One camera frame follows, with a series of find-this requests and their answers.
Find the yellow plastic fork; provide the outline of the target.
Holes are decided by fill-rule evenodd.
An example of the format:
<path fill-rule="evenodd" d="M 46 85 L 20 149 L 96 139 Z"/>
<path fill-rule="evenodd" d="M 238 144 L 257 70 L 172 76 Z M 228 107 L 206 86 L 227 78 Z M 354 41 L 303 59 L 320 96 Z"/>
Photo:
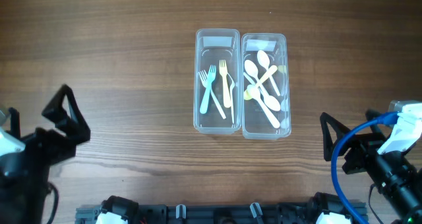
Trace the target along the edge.
<path fill-rule="evenodd" d="M 222 77 L 224 107 L 230 108 L 231 98 L 229 95 L 229 86 L 227 83 L 228 69 L 227 69 L 227 63 L 223 59 L 221 59 L 219 62 L 219 72 L 220 72 L 220 76 Z"/>

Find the clear plastic container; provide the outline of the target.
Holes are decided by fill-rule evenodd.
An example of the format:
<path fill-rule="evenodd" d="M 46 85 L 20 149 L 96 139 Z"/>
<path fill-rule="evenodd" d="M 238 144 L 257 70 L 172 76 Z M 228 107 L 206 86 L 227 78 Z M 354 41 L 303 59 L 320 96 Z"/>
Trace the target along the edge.
<path fill-rule="evenodd" d="M 263 50 L 270 59 L 270 67 L 272 65 L 278 67 L 272 77 L 281 94 L 281 96 L 277 96 L 270 78 L 263 83 L 268 94 L 274 96 L 281 105 L 280 111 L 269 109 L 279 120 L 280 128 L 274 128 L 271 125 L 256 100 L 253 98 L 250 100 L 243 99 L 243 136 L 253 140 L 277 140 L 289 136 L 291 134 L 291 109 L 286 37 L 283 34 L 276 33 L 248 33 L 243 36 L 241 43 L 243 72 L 246 72 L 245 61 L 251 60 L 258 68 L 258 78 L 262 77 L 267 70 L 258 63 L 257 52 Z M 251 83 L 243 75 L 244 91 L 247 90 L 249 84 Z"/>
<path fill-rule="evenodd" d="M 219 62 L 223 59 L 227 63 L 228 74 L 235 82 L 233 90 L 234 119 L 231 121 L 231 109 L 224 107 L 222 77 L 219 72 Z M 235 29 L 205 28 L 196 33 L 195 42 L 195 88 L 194 88 L 194 111 L 193 125 L 202 134 L 233 134 L 241 128 L 242 108 L 240 89 L 241 72 L 241 38 Z M 217 110 L 212 96 L 209 97 L 208 110 L 205 114 L 200 113 L 200 105 L 205 93 L 198 73 L 208 70 L 211 65 L 216 65 L 216 79 L 212 83 L 212 89 L 226 114 L 222 119 Z"/>

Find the small white plastic spoon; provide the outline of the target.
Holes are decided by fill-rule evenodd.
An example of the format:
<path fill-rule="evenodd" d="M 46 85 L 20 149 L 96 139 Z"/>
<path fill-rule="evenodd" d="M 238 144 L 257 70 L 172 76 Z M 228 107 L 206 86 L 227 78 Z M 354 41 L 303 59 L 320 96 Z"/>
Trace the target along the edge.
<path fill-rule="evenodd" d="M 257 60 L 260 66 L 264 67 L 266 70 L 269 70 L 270 67 L 270 59 L 268 55 L 263 50 L 258 50 L 257 52 Z M 277 96 L 281 96 L 278 86 L 272 76 L 270 76 L 270 82 L 272 83 L 273 89 Z"/>

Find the light blue plastic fork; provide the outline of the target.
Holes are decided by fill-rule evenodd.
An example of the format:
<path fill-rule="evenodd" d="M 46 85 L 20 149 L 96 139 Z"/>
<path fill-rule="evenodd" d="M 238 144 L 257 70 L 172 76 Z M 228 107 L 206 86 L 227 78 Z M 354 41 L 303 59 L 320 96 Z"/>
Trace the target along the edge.
<path fill-rule="evenodd" d="M 205 114 L 208 110 L 208 102 L 210 97 L 210 91 L 212 89 L 212 83 L 216 79 L 216 65 L 211 65 L 207 74 L 203 70 L 200 71 L 199 75 L 201 81 L 205 82 L 206 88 L 200 105 L 200 113 Z"/>

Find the yellow plastic spoon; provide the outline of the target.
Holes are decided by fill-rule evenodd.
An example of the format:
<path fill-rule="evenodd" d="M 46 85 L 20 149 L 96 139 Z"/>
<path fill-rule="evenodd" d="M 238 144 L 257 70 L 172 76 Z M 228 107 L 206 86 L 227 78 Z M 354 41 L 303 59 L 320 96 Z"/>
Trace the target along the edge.
<path fill-rule="evenodd" d="M 259 79 L 259 85 L 263 85 L 263 83 L 272 76 L 276 71 L 278 70 L 278 67 L 276 65 L 272 65 L 267 72 L 265 72 L 262 77 Z M 243 99 L 244 100 L 250 100 L 252 97 L 249 95 L 247 90 L 243 92 Z"/>

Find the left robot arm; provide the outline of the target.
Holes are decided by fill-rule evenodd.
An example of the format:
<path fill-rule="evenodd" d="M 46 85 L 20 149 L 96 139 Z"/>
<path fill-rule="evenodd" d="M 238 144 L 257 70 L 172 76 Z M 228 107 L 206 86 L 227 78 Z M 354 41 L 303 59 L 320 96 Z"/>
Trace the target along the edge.
<path fill-rule="evenodd" d="M 45 198 L 57 188 L 48 181 L 51 166 L 70 159 L 76 147 L 90 140 L 90 128 L 78 109 L 72 89 L 64 84 L 42 111 L 55 127 L 20 133 L 20 114 L 13 107 L 1 108 L 1 222 L 40 223 Z"/>

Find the white spoon with round bowl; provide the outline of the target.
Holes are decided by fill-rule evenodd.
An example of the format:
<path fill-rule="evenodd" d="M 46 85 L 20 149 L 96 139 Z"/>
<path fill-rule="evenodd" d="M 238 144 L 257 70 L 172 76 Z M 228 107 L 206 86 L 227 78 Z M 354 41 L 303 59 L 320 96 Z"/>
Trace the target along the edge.
<path fill-rule="evenodd" d="M 244 72 L 243 75 L 253 86 L 255 86 L 255 81 L 246 72 Z M 274 96 L 270 96 L 265 88 L 263 90 L 260 86 L 257 86 L 257 88 L 264 98 L 263 102 L 265 103 L 265 105 L 269 109 L 271 109 L 273 111 L 280 111 L 281 110 L 281 105 L 280 105 L 279 101 Z M 247 97 L 247 96 L 244 95 L 245 100 L 250 100 L 251 98 L 252 98 L 251 96 Z"/>

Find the large white plastic spoon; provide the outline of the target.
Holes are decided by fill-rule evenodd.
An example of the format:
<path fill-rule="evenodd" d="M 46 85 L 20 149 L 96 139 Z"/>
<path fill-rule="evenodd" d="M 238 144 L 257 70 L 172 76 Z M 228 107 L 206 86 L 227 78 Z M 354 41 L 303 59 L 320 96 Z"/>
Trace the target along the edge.
<path fill-rule="evenodd" d="M 266 115 L 267 119 L 271 123 L 271 125 L 274 128 L 280 128 L 280 122 L 277 120 L 277 118 L 272 114 L 272 112 L 269 110 L 269 108 L 264 104 L 264 102 L 261 99 L 261 94 L 258 88 L 253 86 L 252 84 L 249 84 L 247 86 L 247 91 L 249 95 L 258 102 L 258 104 L 261 106 L 262 111 Z"/>

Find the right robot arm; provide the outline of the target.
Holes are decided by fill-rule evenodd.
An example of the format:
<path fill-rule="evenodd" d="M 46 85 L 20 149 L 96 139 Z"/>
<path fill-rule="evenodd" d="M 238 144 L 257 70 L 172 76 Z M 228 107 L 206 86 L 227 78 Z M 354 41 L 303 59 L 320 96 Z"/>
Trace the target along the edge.
<path fill-rule="evenodd" d="M 406 154 L 421 137 L 421 112 L 416 104 L 386 113 L 368 110 L 365 123 L 350 129 L 327 113 L 320 123 L 323 133 L 324 159 L 330 162 L 331 179 L 338 198 L 354 221 L 365 223 L 342 191 L 337 161 L 345 158 L 344 173 L 366 172 L 373 186 L 395 212 L 398 223 L 421 222 L 421 171 Z"/>

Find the thin white plastic fork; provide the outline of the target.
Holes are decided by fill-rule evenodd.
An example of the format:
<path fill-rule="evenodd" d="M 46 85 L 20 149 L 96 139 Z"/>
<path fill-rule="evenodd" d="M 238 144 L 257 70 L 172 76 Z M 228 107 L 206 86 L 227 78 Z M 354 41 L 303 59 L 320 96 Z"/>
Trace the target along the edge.
<path fill-rule="evenodd" d="M 233 80 L 233 78 L 231 77 L 230 74 L 228 74 L 228 76 L 229 76 L 229 79 L 231 80 L 231 83 L 230 83 L 230 86 L 229 86 L 229 95 L 230 95 L 230 103 L 231 103 L 231 107 L 230 107 L 230 109 L 231 109 L 231 121 L 232 121 L 232 124 L 234 125 L 235 119 L 234 119 L 233 90 L 234 90 L 234 87 L 235 87 L 235 82 L 234 82 L 234 80 Z"/>

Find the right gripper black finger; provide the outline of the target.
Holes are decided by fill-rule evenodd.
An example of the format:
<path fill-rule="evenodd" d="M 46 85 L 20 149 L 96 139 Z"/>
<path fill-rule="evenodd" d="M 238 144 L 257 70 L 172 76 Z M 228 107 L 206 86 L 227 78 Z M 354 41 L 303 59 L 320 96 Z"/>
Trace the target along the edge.
<path fill-rule="evenodd" d="M 371 121 L 371 120 L 373 120 L 373 119 L 375 119 L 375 118 L 377 118 L 377 117 L 379 117 L 381 115 L 382 115 L 382 113 L 380 113 L 380 112 L 378 112 L 378 111 L 376 111 L 374 109 L 368 109 L 365 112 L 365 118 L 366 118 L 367 121 Z M 382 134 L 382 131 L 378 127 L 378 125 L 371 125 L 370 128 L 371 128 L 371 131 L 373 133 L 380 133 L 380 134 Z"/>
<path fill-rule="evenodd" d="M 325 112 L 320 116 L 320 124 L 322 128 L 324 160 L 331 161 L 338 141 L 351 130 Z"/>

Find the white spoon with long handle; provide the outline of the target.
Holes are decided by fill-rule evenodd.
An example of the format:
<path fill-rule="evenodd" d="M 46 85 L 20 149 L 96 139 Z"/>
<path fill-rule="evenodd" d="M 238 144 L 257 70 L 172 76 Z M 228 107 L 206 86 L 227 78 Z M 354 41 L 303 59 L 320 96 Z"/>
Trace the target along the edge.
<path fill-rule="evenodd" d="M 258 68 L 257 66 L 251 61 L 246 60 L 244 63 L 245 70 L 249 76 L 252 76 L 256 80 L 256 86 L 260 86 L 262 90 L 264 89 L 263 85 L 259 85 L 259 78 L 258 78 Z"/>

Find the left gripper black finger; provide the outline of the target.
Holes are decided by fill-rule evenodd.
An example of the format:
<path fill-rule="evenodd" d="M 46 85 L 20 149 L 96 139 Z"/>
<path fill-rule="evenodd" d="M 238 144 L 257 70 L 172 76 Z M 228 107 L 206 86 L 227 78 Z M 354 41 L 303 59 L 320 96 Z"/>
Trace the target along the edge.
<path fill-rule="evenodd" d="M 20 113 L 13 107 L 8 108 L 8 112 L 11 123 L 10 130 L 7 133 L 16 139 L 20 139 Z"/>
<path fill-rule="evenodd" d="M 42 115 L 66 134 L 74 144 L 90 140 L 91 131 L 76 103 L 72 89 L 63 84 L 42 111 Z"/>

